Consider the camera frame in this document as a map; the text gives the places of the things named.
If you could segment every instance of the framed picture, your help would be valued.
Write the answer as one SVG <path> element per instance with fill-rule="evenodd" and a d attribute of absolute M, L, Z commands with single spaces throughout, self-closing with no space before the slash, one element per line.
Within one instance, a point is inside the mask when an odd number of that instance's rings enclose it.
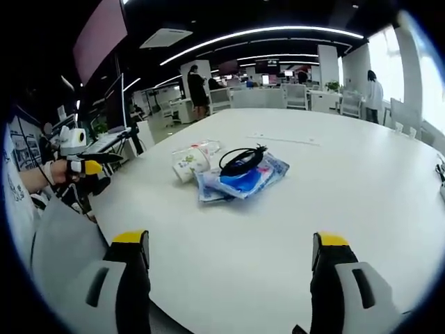
<path fill-rule="evenodd" d="M 15 158 L 17 169 L 22 171 L 37 167 L 30 153 L 33 154 L 38 164 L 40 164 L 42 158 L 40 156 L 38 142 L 35 139 L 34 135 L 28 135 L 26 137 L 26 141 L 28 142 L 30 148 L 28 149 L 28 146 L 26 145 L 25 142 L 25 138 L 22 136 L 22 134 L 19 134 L 18 132 L 13 130 L 11 130 L 10 133 L 11 133 L 11 139 L 14 144 L 13 155 Z"/>

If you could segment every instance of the round table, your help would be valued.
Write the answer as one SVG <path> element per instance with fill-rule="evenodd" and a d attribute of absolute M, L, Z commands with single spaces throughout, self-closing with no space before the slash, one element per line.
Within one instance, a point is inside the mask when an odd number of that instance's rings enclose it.
<path fill-rule="evenodd" d="M 245 201 L 200 205 L 171 152 L 204 139 L 267 145 L 286 177 Z M 401 312 L 428 292 L 445 247 L 437 151 L 373 123 L 286 109 L 221 111 L 150 148 L 91 198 L 104 236 L 149 230 L 153 302 L 198 334 L 309 330 L 312 236 L 345 237 Z"/>

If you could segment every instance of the human hand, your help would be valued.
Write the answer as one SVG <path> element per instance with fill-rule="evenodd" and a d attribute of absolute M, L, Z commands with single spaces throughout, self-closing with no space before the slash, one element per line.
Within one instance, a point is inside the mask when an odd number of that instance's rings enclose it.
<path fill-rule="evenodd" d="M 57 160 L 51 164 L 51 176 L 55 184 L 62 184 L 67 181 L 67 161 Z M 75 175 L 72 180 L 79 181 L 79 176 Z"/>

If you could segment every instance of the white shirt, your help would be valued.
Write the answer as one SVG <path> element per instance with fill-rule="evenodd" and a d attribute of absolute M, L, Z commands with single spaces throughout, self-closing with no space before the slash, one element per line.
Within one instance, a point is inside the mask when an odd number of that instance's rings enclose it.
<path fill-rule="evenodd" d="M 383 88 L 380 82 L 368 81 L 368 95 L 366 96 L 366 107 L 382 110 Z"/>
<path fill-rule="evenodd" d="M 30 269 L 31 249 L 38 216 L 29 192 L 23 185 L 14 162 L 14 144 L 6 127 L 2 161 L 2 191 L 9 230 L 26 269 Z"/>

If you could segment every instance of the monitor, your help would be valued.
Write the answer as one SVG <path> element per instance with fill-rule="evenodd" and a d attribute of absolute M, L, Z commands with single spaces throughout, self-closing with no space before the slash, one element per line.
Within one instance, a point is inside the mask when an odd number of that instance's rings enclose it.
<path fill-rule="evenodd" d="M 102 0 L 86 22 L 72 50 L 84 86 L 127 34 L 121 0 Z"/>
<path fill-rule="evenodd" d="M 269 84 L 269 76 L 268 75 L 262 76 L 261 79 L 263 81 L 263 85 L 268 85 Z"/>
<path fill-rule="evenodd" d="M 257 74 L 279 74 L 280 62 L 278 59 L 266 59 L 255 62 L 255 72 Z"/>
<path fill-rule="evenodd" d="M 127 128 L 124 106 L 124 75 L 121 74 L 105 93 L 106 124 L 109 134 Z"/>

